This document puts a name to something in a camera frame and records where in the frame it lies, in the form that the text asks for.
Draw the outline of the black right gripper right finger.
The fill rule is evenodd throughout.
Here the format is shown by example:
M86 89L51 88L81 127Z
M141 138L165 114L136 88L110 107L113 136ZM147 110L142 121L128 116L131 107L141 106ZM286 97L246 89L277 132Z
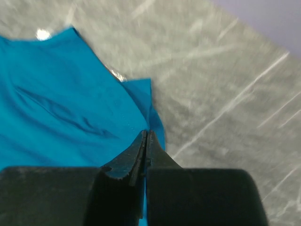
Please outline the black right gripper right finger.
M150 131L146 146L147 222L150 226L266 226L251 175L242 169L180 167Z

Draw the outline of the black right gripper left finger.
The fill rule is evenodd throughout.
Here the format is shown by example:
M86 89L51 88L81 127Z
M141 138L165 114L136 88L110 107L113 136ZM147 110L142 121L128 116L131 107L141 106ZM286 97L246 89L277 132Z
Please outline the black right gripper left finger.
M136 226L143 217L147 131L101 167L7 167L3 226Z

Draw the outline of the blue polo t-shirt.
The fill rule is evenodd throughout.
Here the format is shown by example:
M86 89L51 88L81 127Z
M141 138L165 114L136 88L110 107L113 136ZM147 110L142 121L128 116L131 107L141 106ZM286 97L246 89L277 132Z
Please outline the blue polo t-shirt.
M73 27L0 39L0 167L102 166L142 130L165 146L151 80L119 81Z

